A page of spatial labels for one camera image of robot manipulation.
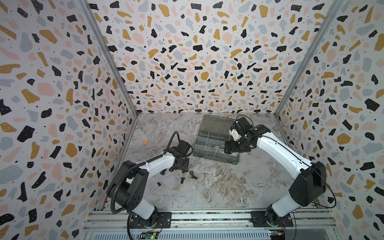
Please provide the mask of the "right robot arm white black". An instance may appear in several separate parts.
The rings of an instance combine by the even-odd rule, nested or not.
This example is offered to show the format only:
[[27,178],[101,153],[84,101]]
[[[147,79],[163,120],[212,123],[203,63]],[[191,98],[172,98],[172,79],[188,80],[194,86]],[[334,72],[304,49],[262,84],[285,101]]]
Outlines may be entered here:
[[267,207],[263,221],[277,227],[291,212],[306,207],[327,190],[326,167],[321,162],[312,163],[295,153],[280,141],[270,129],[259,124],[253,126],[246,117],[233,122],[224,144],[224,152],[248,153],[259,148],[283,166],[294,179],[288,193]]

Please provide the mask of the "grey plastic compartment organizer box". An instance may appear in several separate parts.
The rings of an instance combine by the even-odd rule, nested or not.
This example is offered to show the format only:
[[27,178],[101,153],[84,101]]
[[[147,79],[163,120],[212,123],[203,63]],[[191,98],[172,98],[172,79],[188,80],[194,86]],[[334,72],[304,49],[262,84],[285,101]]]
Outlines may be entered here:
[[232,139],[229,134],[234,119],[204,115],[193,149],[193,156],[221,163],[237,165],[239,153],[226,154],[225,142]]

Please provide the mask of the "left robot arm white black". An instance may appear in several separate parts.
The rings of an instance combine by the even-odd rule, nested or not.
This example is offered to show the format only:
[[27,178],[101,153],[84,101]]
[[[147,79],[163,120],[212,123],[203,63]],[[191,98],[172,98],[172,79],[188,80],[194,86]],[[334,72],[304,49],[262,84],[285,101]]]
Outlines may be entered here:
[[187,171],[192,146],[180,140],[175,147],[141,163],[125,161],[107,190],[112,214],[127,211],[139,218],[145,226],[157,222],[158,208],[144,199],[147,181],[166,169]]

